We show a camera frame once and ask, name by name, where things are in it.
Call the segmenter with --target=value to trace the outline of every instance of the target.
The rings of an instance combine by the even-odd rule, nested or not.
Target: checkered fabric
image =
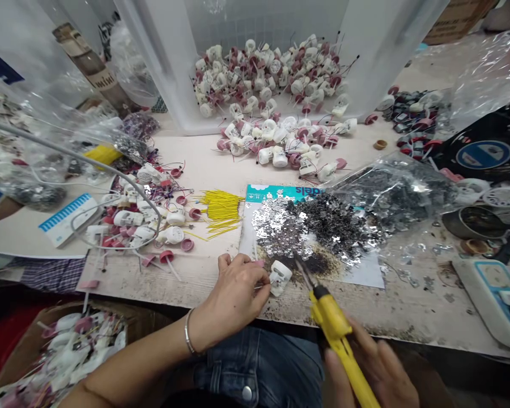
[[[44,292],[69,293],[75,288],[83,272],[86,258],[46,260],[14,258],[7,267],[24,266],[21,283]]]

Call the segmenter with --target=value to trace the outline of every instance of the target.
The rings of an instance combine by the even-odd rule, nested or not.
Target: jeans button
[[[253,396],[253,393],[251,392],[251,388],[247,385],[242,390],[242,398],[244,401],[251,401],[251,397]]]

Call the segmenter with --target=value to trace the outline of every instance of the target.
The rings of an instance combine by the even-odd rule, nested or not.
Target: transparent plastic bin
[[[449,0],[115,0],[178,128],[186,135],[219,133],[220,115],[204,118],[190,77],[215,44],[223,56],[248,39],[286,50],[311,34],[340,42],[351,104],[343,119],[373,112]],[[282,116],[299,114],[290,95],[274,97]],[[335,98],[325,98],[319,120]],[[232,117],[227,117],[225,124]]]

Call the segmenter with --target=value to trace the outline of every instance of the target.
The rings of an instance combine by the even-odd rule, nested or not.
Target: white power strip
[[[457,260],[453,267],[495,339],[510,347],[510,272],[494,260]]]
[[[41,229],[45,235],[51,240],[55,248],[60,247],[66,242],[74,233],[70,226],[70,221],[76,215],[94,207],[92,210],[85,212],[75,219],[74,228],[77,230],[81,227],[90,217],[98,211],[97,202],[90,194],[80,195],[73,200],[70,204],[57,212],[51,218],[42,222],[38,228]]]

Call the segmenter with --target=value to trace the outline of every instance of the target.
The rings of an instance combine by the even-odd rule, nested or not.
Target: wrist strap
[[[187,343],[187,347],[189,348],[189,351],[192,355],[199,355],[193,348],[193,345],[191,344],[191,340],[189,338],[189,317],[191,317],[191,313],[195,310],[195,308],[192,308],[190,311],[187,312],[187,318],[185,319],[185,343]]]

